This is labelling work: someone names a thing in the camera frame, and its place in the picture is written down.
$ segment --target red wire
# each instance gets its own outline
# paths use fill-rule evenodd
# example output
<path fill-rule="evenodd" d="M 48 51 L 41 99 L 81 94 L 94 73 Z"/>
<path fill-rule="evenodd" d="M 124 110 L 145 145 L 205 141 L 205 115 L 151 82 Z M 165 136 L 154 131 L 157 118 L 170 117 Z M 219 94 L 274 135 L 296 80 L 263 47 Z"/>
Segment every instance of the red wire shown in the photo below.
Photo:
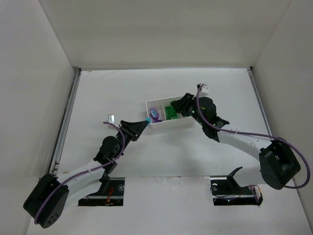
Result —
<path fill-rule="evenodd" d="M 109 194 L 108 194 L 107 200 L 106 200 L 106 202 L 105 202 L 105 204 L 104 204 L 105 206 L 107 205 L 107 203 L 108 203 L 108 201 L 109 201 L 109 199 L 110 199 L 112 193 L 113 193 L 113 187 L 111 187 L 111 188 L 109 189 Z"/>

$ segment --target rectangular opening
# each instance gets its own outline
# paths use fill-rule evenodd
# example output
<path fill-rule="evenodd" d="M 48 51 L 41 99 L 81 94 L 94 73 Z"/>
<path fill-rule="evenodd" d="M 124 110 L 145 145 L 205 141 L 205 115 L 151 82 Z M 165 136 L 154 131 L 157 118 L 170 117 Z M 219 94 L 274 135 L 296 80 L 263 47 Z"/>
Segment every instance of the rectangular opening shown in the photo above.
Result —
<path fill-rule="evenodd" d="M 125 178 L 111 178 L 108 186 L 78 201 L 79 207 L 119 207 L 124 204 Z"/>

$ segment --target white floor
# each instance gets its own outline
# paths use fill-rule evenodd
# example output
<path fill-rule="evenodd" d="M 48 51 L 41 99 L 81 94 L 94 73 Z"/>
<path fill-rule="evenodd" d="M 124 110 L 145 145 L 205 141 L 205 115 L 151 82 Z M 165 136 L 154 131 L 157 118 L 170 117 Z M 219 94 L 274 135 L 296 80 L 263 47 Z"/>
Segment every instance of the white floor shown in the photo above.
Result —
<path fill-rule="evenodd" d="M 147 100 L 195 94 L 200 82 L 209 86 L 221 118 L 243 130 L 266 133 L 245 69 L 84 71 L 58 173 L 90 161 L 103 138 L 116 134 L 102 124 L 108 114 L 114 114 L 118 123 L 144 120 Z M 124 153 L 111 174 L 126 177 L 123 207 L 71 207 L 49 229 L 32 220 L 28 234 L 311 234 L 292 189 L 276 191 L 262 185 L 260 208 L 214 207 L 209 180 L 203 176 L 259 163 L 210 140 L 197 123 L 159 132 L 148 128 Z"/>

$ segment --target purple cable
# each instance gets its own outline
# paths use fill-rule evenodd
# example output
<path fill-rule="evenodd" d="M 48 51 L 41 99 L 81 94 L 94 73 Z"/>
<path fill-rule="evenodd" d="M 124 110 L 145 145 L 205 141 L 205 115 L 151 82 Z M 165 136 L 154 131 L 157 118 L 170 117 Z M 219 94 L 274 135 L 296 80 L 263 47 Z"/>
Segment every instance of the purple cable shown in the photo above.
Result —
<path fill-rule="evenodd" d="M 91 170 L 85 170 L 85 171 L 79 172 L 79 173 L 77 173 L 77 174 L 75 174 L 75 175 L 73 175 L 73 176 L 67 178 L 67 179 L 64 180 L 62 183 L 60 183 L 60 184 L 51 192 L 51 194 L 45 199 L 45 201 L 44 201 L 44 202 L 42 203 L 42 205 L 40 206 L 40 208 L 39 208 L 39 210 L 38 210 L 38 212 L 37 212 L 37 214 L 36 214 L 36 216 L 35 216 L 35 224 L 38 224 L 38 217 L 39 217 L 40 213 L 43 211 L 44 207 L 46 206 L 46 204 L 48 203 L 48 201 L 50 200 L 50 198 L 53 196 L 53 194 L 54 194 L 61 186 L 65 185 L 67 182 L 69 182 L 69 181 L 71 181 L 71 180 L 77 178 L 78 176 L 87 174 L 87 173 L 89 173 L 90 171 L 96 171 L 96 170 L 98 170 L 98 169 L 104 168 L 105 166 L 114 163 L 114 162 L 115 162 L 117 159 L 119 159 L 119 157 L 122 155 L 122 153 L 123 153 L 123 151 L 124 151 L 124 148 L 125 148 L 125 136 L 124 136 L 123 132 L 122 132 L 117 126 L 115 126 L 115 125 L 112 124 L 112 123 L 109 123 L 109 122 L 104 121 L 103 124 L 108 124 L 108 125 L 113 126 L 116 130 L 118 130 L 118 132 L 119 132 L 119 133 L 121 134 L 121 136 L 122 136 L 123 145 L 122 145 L 122 149 L 121 149 L 121 151 L 119 152 L 119 154 L 117 155 L 117 157 L 114 158 L 112 161 L 110 161 L 110 162 L 108 162 L 108 163 L 105 163 L 105 164 L 103 164 L 103 165 L 97 166 L 97 167 L 95 167 L 95 168 L 93 168 L 93 169 L 91 169 Z"/>
<path fill-rule="evenodd" d="M 309 163 L 307 162 L 307 160 L 305 159 L 305 157 L 303 156 L 303 154 L 294 146 L 292 145 L 291 143 L 289 143 L 288 141 L 282 139 L 282 138 L 279 138 L 279 137 L 276 137 L 276 136 L 270 136 L 270 135 L 264 135 L 264 134 L 258 134 L 258 133 L 251 133 L 251 132 L 242 132 L 242 131 L 232 131 L 232 130 L 225 130 L 225 129 L 222 129 L 222 128 L 219 128 L 219 127 L 216 127 L 214 125 L 212 125 L 210 122 L 208 122 L 205 117 L 203 116 L 202 114 L 202 111 L 200 109 L 200 104 L 199 104 L 199 94 L 200 94 L 200 91 L 201 91 L 201 88 L 203 87 L 200 86 L 198 88 L 198 92 L 197 92 L 197 96 L 196 96 L 196 103 L 197 103 L 197 110 L 198 110 L 198 113 L 200 115 L 200 117 L 202 118 L 202 120 L 208 124 L 210 127 L 214 128 L 215 130 L 217 131 L 224 131 L 224 132 L 228 132 L 228 133 L 233 133 L 233 134 L 239 134 L 239 135 L 248 135 L 248 136 L 260 136 L 260 137 L 265 137 L 265 138 L 270 138 L 270 139 L 273 139 L 273 140 L 277 140 L 277 141 L 280 141 L 288 146 L 290 146 L 290 148 L 292 148 L 299 156 L 300 158 L 302 159 L 302 161 L 304 162 L 305 164 L 305 167 L 307 169 L 307 178 L 305 180 L 305 182 L 299 186 L 285 186 L 285 188 L 293 188 L 293 189 L 298 189 L 298 188 L 303 188 L 305 187 L 309 181 L 310 181 L 310 178 L 311 178 L 311 170 L 310 170 L 310 166 L 309 166 Z"/>

